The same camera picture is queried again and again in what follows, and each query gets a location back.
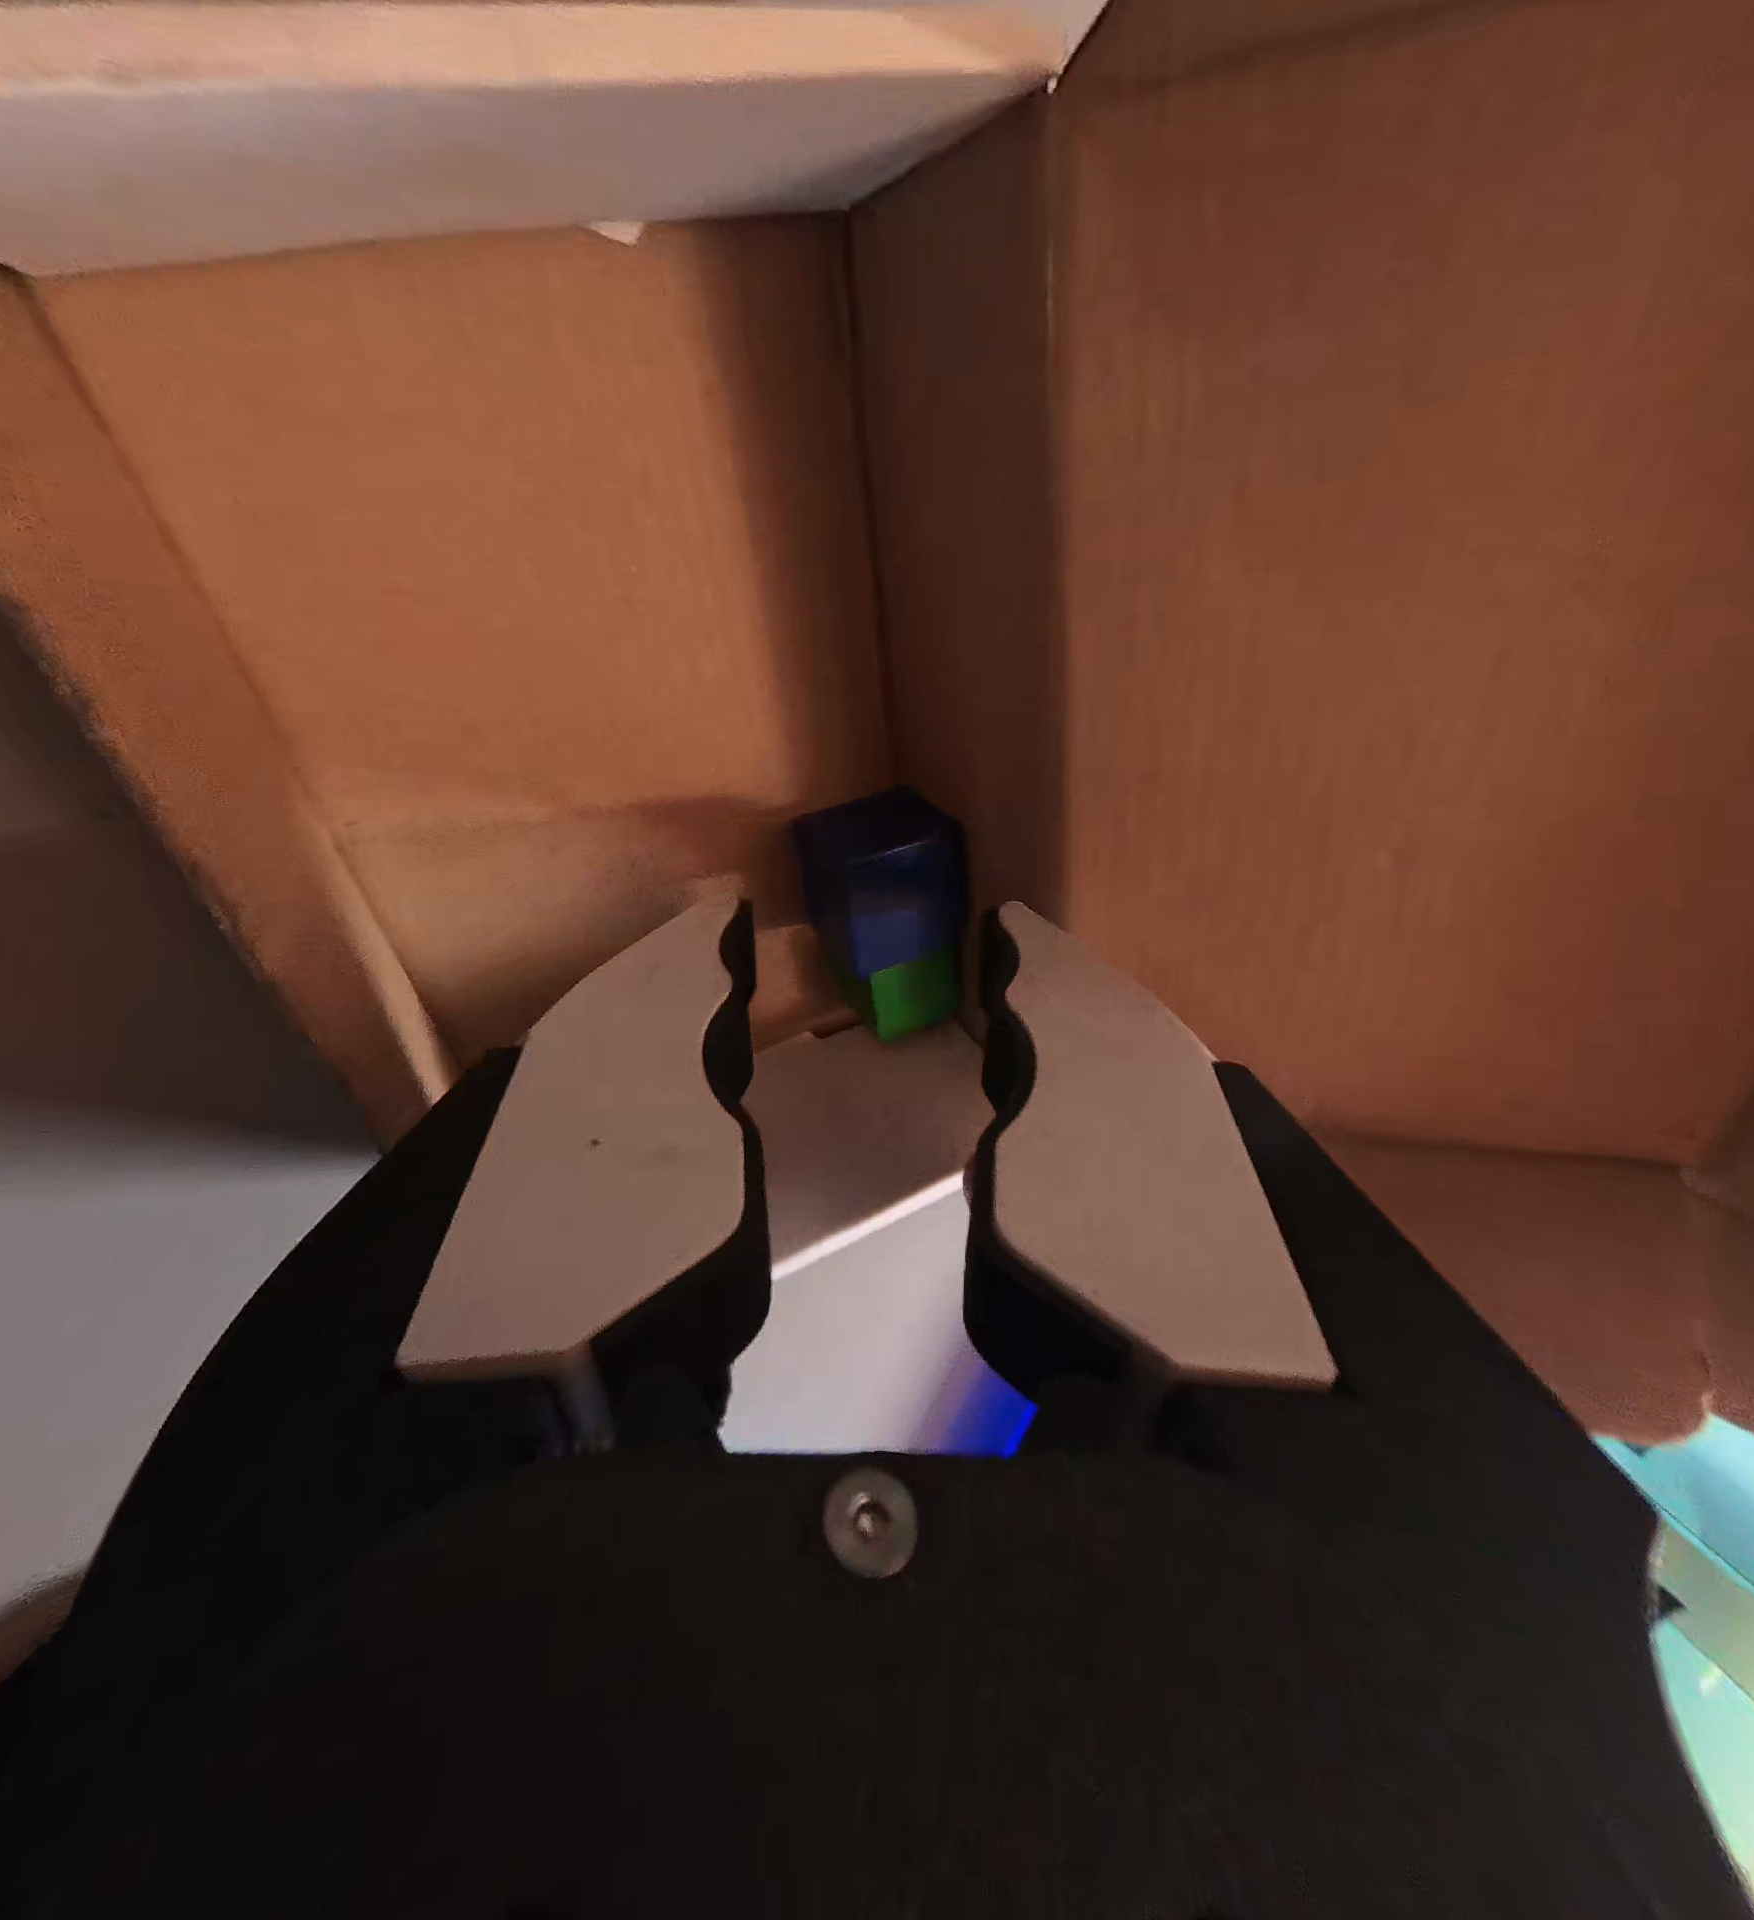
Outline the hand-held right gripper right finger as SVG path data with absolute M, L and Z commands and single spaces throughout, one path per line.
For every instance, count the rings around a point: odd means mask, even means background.
M 1214 1053 L 1032 905 L 977 939 L 991 1120 L 965 1335 L 1035 1426 L 1156 1426 L 1191 1389 L 1328 1393 L 1338 1363 Z

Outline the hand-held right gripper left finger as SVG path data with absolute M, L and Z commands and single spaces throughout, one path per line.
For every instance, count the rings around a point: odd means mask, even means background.
M 747 899 L 705 895 L 529 1026 L 394 1363 L 545 1379 L 606 1446 L 652 1375 L 721 1422 L 772 1305 Z

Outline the green wooden cube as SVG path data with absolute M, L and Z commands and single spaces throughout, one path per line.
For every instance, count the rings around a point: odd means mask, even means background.
M 854 971 L 846 958 L 833 952 L 829 971 L 843 1003 L 878 1042 L 901 1042 L 960 1017 L 960 948 L 937 948 L 867 975 Z

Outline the blue wooden cube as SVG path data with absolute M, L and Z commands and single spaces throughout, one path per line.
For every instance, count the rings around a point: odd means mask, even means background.
M 807 917 L 842 971 L 871 980 L 960 948 L 965 829 L 910 784 L 807 810 L 789 840 Z

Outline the white cardboard mailer box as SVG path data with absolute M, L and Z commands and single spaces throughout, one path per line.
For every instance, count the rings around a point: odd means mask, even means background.
M 1754 3 L 0 3 L 0 607 L 385 1138 L 903 779 L 1754 1430 Z

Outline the grey desk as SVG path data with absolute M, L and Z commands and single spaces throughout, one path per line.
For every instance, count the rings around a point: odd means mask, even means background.
M 957 1445 L 977 1065 L 950 1027 L 762 1056 L 777 1303 L 726 1441 Z M 0 1681 L 69 1609 L 214 1338 L 369 1162 L 0 614 Z

